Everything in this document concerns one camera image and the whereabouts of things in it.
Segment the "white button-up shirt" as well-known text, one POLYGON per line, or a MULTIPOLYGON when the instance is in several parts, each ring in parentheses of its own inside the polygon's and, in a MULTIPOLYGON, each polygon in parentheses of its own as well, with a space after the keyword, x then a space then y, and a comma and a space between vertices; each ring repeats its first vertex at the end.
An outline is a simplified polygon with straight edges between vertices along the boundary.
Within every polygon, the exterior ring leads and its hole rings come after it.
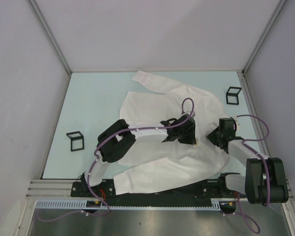
POLYGON ((215 94, 143 71, 137 72, 133 79, 149 93, 129 92, 120 109, 121 119, 149 126, 178 118, 182 111, 194 111, 195 137, 200 144, 135 143, 119 161, 128 170, 114 179, 126 176, 132 183, 176 188, 210 178, 228 165, 230 156, 206 138, 219 119, 225 117, 223 104, 215 94))

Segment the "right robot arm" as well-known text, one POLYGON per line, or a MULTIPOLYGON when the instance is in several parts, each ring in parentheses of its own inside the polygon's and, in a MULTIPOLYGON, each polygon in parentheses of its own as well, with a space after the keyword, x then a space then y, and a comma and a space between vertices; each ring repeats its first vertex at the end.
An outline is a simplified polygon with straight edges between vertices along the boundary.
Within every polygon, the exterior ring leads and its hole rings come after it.
POLYGON ((206 137, 245 166, 245 176, 227 174, 217 184, 218 194, 229 197, 236 191, 245 195, 249 203, 264 206, 287 202, 289 193, 282 160, 254 150, 247 144, 248 140, 236 135, 236 129, 235 119, 220 118, 218 127, 206 137))

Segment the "black display box right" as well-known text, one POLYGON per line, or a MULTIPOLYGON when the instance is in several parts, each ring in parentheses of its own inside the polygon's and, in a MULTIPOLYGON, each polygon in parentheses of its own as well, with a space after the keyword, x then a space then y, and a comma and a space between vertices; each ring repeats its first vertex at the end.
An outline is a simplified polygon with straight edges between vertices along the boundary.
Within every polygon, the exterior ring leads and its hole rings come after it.
POLYGON ((226 92, 226 104, 239 105, 239 94, 241 90, 241 87, 229 87, 226 92))

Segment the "black display box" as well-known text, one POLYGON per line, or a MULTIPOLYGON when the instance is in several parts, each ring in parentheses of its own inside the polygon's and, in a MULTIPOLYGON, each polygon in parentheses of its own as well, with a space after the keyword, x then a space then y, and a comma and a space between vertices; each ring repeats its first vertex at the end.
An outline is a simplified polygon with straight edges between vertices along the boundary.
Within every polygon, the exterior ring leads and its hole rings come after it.
POLYGON ((226 104, 239 105, 239 94, 241 90, 241 87, 229 87, 226 92, 226 104))
POLYGON ((66 133, 66 136, 70 139, 70 151, 80 151, 85 149, 84 135, 81 131, 74 131, 66 133))

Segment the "black display box left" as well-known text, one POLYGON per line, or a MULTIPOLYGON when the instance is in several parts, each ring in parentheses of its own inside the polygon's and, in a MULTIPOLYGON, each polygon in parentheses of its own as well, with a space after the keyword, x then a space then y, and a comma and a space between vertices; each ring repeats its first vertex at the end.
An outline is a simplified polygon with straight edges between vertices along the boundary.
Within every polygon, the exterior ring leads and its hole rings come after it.
POLYGON ((66 133, 66 136, 70 139, 70 151, 80 151, 85 149, 84 135, 81 131, 74 131, 66 133))

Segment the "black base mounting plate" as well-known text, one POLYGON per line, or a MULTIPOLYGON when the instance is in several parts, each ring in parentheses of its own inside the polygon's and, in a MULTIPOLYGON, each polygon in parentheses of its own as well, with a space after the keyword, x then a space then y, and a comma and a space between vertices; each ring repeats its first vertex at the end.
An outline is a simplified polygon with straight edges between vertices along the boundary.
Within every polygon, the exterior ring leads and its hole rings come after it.
POLYGON ((234 190, 226 187, 224 179, 206 179, 196 183, 188 184, 181 187, 161 187, 153 183, 132 183, 131 179, 121 176, 115 179, 104 179, 99 185, 91 186, 87 184, 84 177, 81 181, 76 181, 72 185, 72 197, 94 197, 94 194, 100 193, 105 199, 113 198, 119 195, 140 195, 140 194, 173 194, 173 195, 196 195, 201 198, 231 198, 236 196, 234 190))

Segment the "aluminium frame rail right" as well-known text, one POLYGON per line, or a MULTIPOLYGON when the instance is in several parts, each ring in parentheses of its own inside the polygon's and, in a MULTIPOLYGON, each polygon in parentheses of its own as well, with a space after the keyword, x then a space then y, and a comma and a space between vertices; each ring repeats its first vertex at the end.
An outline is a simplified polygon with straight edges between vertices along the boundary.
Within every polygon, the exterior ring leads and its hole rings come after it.
POLYGON ((255 61, 257 55, 259 54, 262 46, 265 44, 267 38, 269 37, 273 27, 275 26, 276 22, 278 21, 280 15, 282 14, 282 12, 284 11, 284 8, 286 6, 286 4, 288 3, 288 0, 279 0, 274 11, 272 12, 270 19, 268 20, 268 22, 265 25, 265 28, 263 29, 257 44, 255 45, 253 51, 251 52, 247 62, 245 63, 243 69, 241 70, 241 73, 243 76, 245 76, 247 74, 247 72, 249 71, 251 65, 253 64, 253 62, 255 61))

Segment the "aluminium frame rail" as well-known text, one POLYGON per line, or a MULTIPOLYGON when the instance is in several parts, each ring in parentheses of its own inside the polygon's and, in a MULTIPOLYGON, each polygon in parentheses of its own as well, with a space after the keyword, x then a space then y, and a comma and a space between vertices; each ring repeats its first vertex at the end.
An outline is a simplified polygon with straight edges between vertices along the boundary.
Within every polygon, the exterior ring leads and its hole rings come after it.
POLYGON ((52 49, 54 50, 57 58, 59 59, 62 67, 66 71, 66 73, 70 76, 72 74, 72 70, 70 69, 70 66, 43 14, 41 11, 38 3, 36 0, 26 0, 27 4, 29 5, 34 17, 36 18, 38 24, 40 25, 43 33, 45 34, 48 42, 50 43, 52 49))
POLYGON ((268 20, 268 22, 265 25, 265 28, 263 29, 257 44, 255 45, 253 51, 251 52, 247 62, 245 63, 243 69, 241 70, 241 73, 243 76, 245 76, 247 74, 247 72, 249 71, 251 65, 253 64, 253 62, 255 61, 257 55, 259 54, 262 46, 265 44, 267 38, 269 37, 273 27, 275 26, 276 22, 278 21, 280 15, 282 14, 282 12, 284 11, 284 8, 286 6, 286 4, 288 3, 288 0, 279 0, 274 11, 272 12, 270 19, 268 20))

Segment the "aluminium frame rail left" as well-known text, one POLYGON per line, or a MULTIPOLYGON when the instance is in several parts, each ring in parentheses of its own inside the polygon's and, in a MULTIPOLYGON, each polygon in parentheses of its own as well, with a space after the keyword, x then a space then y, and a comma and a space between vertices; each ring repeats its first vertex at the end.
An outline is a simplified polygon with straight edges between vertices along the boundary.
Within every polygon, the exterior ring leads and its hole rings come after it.
POLYGON ((26 0, 27 4, 29 5, 34 17, 36 18, 38 24, 40 25, 43 33, 45 34, 48 42, 50 43, 52 49, 54 50, 57 58, 59 59, 62 67, 66 71, 66 73, 70 76, 72 74, 72 70, 70 69, 70 66, 43 14, 41 11, 38 3, 36 0, 26 0))

